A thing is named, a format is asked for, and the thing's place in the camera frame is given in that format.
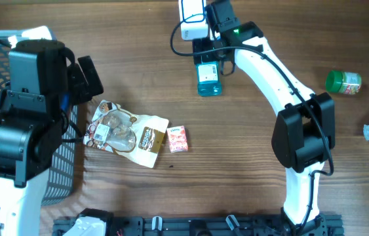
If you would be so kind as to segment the blue mouthwash bottle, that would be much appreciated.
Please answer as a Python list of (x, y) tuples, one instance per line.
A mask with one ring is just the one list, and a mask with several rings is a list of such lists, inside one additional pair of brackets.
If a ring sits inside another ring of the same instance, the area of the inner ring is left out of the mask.
[(197, 90), (200, 96), (218, 96), (222, 93), (217, 62), (197, 64), (196, 70), (198, 81)]

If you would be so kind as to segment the green lid jar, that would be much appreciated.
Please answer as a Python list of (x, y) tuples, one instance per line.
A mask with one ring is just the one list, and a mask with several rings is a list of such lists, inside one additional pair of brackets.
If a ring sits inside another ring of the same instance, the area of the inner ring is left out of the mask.
[(336, 71), (329, 72), (325, 87), (328, 92), (354, 95), (362, 86), (362, 77), (358, 73)]

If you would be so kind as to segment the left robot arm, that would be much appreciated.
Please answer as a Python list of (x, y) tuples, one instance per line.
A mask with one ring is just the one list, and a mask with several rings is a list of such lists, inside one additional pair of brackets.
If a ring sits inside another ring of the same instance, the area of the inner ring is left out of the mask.
[(89, 56), (76, 58), (46, 26), (0, 31), (0, 235), (38, 235), (41, 208), (73, 191), (77, 107), (104, 89)]

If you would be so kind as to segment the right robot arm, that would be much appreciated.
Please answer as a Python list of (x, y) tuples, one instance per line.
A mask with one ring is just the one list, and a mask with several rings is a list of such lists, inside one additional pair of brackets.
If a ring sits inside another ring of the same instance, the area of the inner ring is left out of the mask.
[(242, 23), (230, 1), (179, 1), (182, 39), (192, 57), (231, 62), (253, 80), (276, 115), (271, 139), (286, 171), (282, 220), (286, 232), (307, 235), (323, 220), (317, 204), (319, 178), (334, 173), (334, 101), (314, 93), (285, 67), (253, 21)]

